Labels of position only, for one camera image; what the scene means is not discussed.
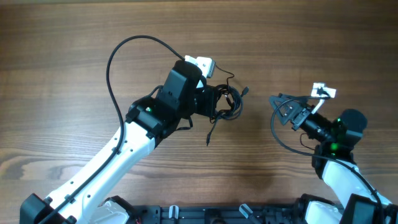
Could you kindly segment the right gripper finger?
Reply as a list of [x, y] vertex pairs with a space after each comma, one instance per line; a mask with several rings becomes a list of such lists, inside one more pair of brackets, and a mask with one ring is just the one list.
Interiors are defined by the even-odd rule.
[[293, 120], [300, 113], [300, 106], [284, 105], [278, 112], [277, 117], [281, 125], [286, 125], [289, 121]]
[[[274, 95], [270, 96], [269, 103], [271, 104], [272, 108], [275, 110], [280, 104], [282, 104], [283, 102], [290, 100], [292, 98], [294, 98], [294, 97], [291, 95], [279, 93], [277, 96], [274, 96]], [[281, 107], [280, 109], [281, 110], [282, 109], [292, 110], [292, 109], [297, 109], [298, 107], [299, 107], [299, 104], [296, 101], [290, 101], [290, 102], [284, 104], [283, 107]]]

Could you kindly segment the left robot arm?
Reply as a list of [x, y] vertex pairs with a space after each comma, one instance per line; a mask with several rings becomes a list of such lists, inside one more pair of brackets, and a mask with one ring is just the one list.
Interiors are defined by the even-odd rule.
[[216, 96], [207, 79], [216, 63], [185, 56], [165, 83], [135, 101], [113, 139], [76, 175], [44, 199], [31, 194], [20, 208], [20, 223], [127, 223], [133, 217], [118, 198], [107, 194], [165, 138], [179, 131], [181, 119], [213, 116]]

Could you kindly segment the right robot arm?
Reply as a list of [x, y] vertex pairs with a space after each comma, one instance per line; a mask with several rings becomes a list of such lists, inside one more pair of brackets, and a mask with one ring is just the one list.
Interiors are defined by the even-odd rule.
[[309, 139], [318, 141], [312, 153], [312, 167], [320, 180], [329, 186], [339, 204], [324, 198], [304, 195], [295, 209], [296, 217], [305, 223], [397, 223], [397, 205], [382, 196], [360, 173], [353, 149], [362, 139], [366, 117], [347, 109], [334, 121], [318, 113], [321, 105], [334, 93], [317, 90], [310, 96], [279, 94], [269, 102], [271, 118], [281, 124], [292, 123]]

